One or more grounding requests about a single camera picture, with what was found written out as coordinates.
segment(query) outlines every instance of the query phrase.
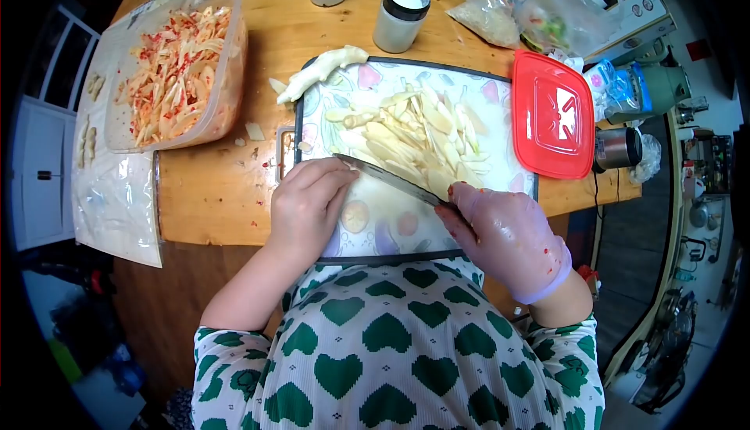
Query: clear plastic container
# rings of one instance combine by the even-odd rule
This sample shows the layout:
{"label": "clear plastic container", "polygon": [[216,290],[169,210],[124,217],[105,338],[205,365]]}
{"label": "clear plastic container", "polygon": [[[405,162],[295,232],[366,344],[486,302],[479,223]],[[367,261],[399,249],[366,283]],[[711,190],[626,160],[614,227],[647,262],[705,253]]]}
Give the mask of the clear plastic container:
{"label": "clear plastic container", "polygon": [[[184,146],[204,144],[226,135],[237,120],[242,100],[242,82],[245,76],[245,58],[248,52],[248,29],[242,17],[242,0],[171,0],[158,9],[142,14],[134,25],[133,36],[123,48],[118,61],[115,80],[110,81],[110,94],[107,103],[107,117],[104,136],[107,148],[112,153],[142,153],[152,150],[176,149]],[[118,85],[131,77],[138,69],[135,57],[128,53],[131,47],[139,46],[141,33],[153,34],[161,30],[170,20],[170,11],[182,9],[187,12],[203,10],[208,6],[218,9],[232,8],[227,35],[219,56],[214,86],[209,100],[198,121],[184,134],[169,140],[145,146],[136,146],[135,137],[130,133],[131,109],[127,104],[116,105]]]}

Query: knife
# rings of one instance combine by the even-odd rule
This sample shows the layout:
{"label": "knife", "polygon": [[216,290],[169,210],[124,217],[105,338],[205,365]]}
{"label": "knife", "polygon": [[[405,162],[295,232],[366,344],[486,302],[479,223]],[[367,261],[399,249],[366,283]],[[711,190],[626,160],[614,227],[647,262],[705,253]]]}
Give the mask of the knife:
{"label": "knife", "polygon": [[474,228],[466,219],[464,219],[464,216],[461,214],[461,210],[458,210],[458,207],[453,202],[442,200],[441,198],[437,197],[436,194],[423,189],[422,187],[414,184],[411,181],[405,180],[398,174],[393,174],[388,170],[384,170],[379,166],[376,166],[375,164],[356,159],[353,156],[343,155],[341,153],[334,153],[333,156],[337,159],[340,159],[342,162],[348,164],[349,166],[357,168],[362,173],[365,173],[378,181],[383,181],[391,188],[396,188],[399,191],[405,192],[413,198],[421,200],[427,205],[431,205],[432,207],[442,206],[446,209],[451,210],[464,222],[464,225],[466,225],[466,227],[472,232],[472,234],[474,235],[474,239],[477,239]]}

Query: gloved hand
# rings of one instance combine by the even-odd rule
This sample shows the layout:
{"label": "gloved hand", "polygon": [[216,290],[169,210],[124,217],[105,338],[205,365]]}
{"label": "gloved hand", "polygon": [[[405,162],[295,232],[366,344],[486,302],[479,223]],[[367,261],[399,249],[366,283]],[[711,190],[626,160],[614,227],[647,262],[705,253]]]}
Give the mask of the gloved hand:
{"label": "gloved hand", "polygon": [[435,207],[437,216],[474,265],[503,283],[518,302],[535,303],[566,279],[572,268],[570,251],[528,195],[455,182],[448,196],[476,238],[451,210]]}

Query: bag of rice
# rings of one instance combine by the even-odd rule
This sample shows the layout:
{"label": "bag of rice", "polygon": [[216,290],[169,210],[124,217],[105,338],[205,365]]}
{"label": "bag of rice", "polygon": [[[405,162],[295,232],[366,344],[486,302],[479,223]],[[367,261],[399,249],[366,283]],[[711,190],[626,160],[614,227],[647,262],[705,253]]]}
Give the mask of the bag of rice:
{"label": "bag of rice", "polygon": [[485,0],[482,4],[471,0],[445,13],[493,45],[511,49],[520,45],[518,25],[510,9],[499,0]]}

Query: floor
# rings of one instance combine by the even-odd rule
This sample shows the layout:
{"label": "floor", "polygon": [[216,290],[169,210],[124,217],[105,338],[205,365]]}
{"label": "floor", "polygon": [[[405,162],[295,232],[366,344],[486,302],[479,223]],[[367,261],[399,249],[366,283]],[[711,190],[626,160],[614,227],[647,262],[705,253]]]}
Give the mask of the floor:
{"label": "floor", "polygon": [[[554,233],[567,235],[568,216],[553,217]],[[166,242],[163,269],[115,259],[113,301],[127,343],[148,377],[142,394],[165,403],[178,387],[193,386],[193,333],[211,297],[258,250],[255,246],[201,246]],[[484,293],[501,313],[513,318],[517,305],[502,285],[487,278]],[[280,306],[268,322],[272,335]]]}
{"label": "floor", "polygon": [[640,126],[661,144],[660,170],[643,183],[643,196],[605,207],[596,270],[602,280],[594,304],[599,369],[646,312],[661,273],[669,233],[670,162],[667,125],[652,117]]}

